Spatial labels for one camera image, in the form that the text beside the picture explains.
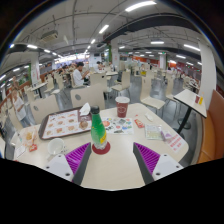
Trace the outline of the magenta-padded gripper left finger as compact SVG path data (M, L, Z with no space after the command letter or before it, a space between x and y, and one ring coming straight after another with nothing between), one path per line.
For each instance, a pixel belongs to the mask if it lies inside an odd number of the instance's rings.
M80 185L91 154L91 144L86 143L66 155L56 155L44 169L65 180Z

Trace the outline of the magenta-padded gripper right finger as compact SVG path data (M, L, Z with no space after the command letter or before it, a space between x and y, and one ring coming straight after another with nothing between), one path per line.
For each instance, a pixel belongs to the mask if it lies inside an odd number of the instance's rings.
M152 183L183 169L183 166L168 154L158 154L139 143L133 144L133 153L145 184Z

